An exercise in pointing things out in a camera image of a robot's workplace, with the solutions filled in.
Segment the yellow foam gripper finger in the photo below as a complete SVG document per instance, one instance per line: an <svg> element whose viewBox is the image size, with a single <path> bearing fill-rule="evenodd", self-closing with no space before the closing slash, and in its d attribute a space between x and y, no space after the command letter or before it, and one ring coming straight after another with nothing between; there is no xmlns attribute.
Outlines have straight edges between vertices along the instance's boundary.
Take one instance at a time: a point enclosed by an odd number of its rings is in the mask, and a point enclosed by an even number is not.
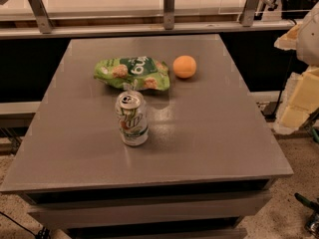
<svg viewBox="0 0 319 239"><path fill-rule="evenodd" d="M274 47L280 50L295 50L299 29L299 24L293 26L287 33L275 41Z"/></svg>
<svg viewBox="0 0 319 239"><path fill-rule="evenodd" d="M319 68L308 67L301 75L288 79L279 123L290 128L301 127L319 108Z"/></svg>

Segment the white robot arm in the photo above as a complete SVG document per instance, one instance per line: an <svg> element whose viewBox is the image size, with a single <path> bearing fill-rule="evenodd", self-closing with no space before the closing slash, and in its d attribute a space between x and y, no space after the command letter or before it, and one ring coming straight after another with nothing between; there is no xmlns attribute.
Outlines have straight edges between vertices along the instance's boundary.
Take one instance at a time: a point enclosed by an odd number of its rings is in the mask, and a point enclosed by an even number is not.
<svg viewBox="0 0 319 239"><path fill-rule="evenodd" d="M276 115L276 130L290 133L319 108L319 4L300 24L279 37L274 47L295 51L297 59L308 66L302 74L292 73L288 78Z"/></svg>

